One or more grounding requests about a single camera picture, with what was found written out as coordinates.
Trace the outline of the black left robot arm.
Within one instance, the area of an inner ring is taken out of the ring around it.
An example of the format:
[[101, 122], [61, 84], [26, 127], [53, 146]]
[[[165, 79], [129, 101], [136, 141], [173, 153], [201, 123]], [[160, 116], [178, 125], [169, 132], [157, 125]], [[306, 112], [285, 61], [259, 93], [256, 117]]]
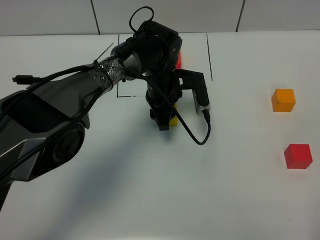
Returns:
[[157, 22], [142, 23], [132, 37], [110, 47], [110, 56], [47, 77], [17, 75], [27, 85], [0, 101], [0, 200], [15, 181], [28, 182], [71, 160], [90, 127], [89, 110], [120, 81], [146, 74], [170, 94], [168, 78], [182, 39]]

